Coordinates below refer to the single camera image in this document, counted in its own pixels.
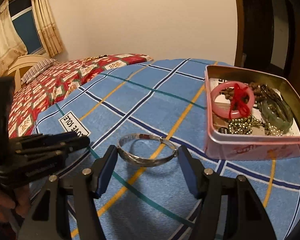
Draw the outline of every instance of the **red patterned bedspread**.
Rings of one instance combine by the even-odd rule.
[[[151,61],[142,54],[111,55],[57,64],[45,70],[15,95],[9,116],[9,137],[30,135],[40,112],[62,101],[73,90],[110,68]]]

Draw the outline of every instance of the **human hand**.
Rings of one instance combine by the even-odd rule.
[[[8,219],[1,211],[1,206],[8,209],[15,209],[16,213],[25,218],[30,209],[30,188],[29,185],[14,189],[18,205],[4,192],[0,190],[0,222],[6,223]]]

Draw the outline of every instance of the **yellow curtain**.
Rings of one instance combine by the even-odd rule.
[[[45,51],[53,57],[63,51],[63,44],[48,0],[31,0],[34,22]]]
[[[12,23],[8,10],[8,0],[0,6],[0,76],[19,57],[27,54],[27,49]]]

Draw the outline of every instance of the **bed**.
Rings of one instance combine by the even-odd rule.
[[[152,58],[142,54],[120,54],[91,57],[55,64],[21,87],[22,76],[36,63],[46,59],[41,55],[19,57],[7,75],[15,78],[15,95],[9,116],[10,138],[29,135],[38,114],[66,98],[73,90],[90,81],[100,72]]]
[[[204,69],[208,64],[216,62],[160,60],[106,70],[41,112],[33,133],[65,132],[59,119],[69,112],[91,132],[90,148],[72,153],[66,160],[67,167],[57,173],[60,178],[90,167],[123,135],[167,137],[177,146],[185,145],[206,168],[232,178],[244,174],[265,206],[277,239],[283,240],[300,219],[300,157],[225,161],[205,155]],[[125,149],[145,158],[171,154],[168,147],[158,146],[155,141],[136,141]],[[40,180],[31,184],[32,200],[43,183]],[[139,170],[119,157],[108,189],[95,205],[107,240],[187,239],[199,209],[176,158],[162,166]],[[71,236],[79,240],[71,197],[68,208]],[[220,226],[216,239],[222,239],[222,235]]]

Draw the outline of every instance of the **red ribbon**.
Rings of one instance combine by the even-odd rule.
[[[241,116],[248,117],[250,115],[249,107],[243,102],[243,99],[248,95],[246,92],[247,88],[242,89],[237,83],[234,84],[234,95],[230,104],[229,119],[231,119],[231,111],[234,110],[235,106],[237,106]]]

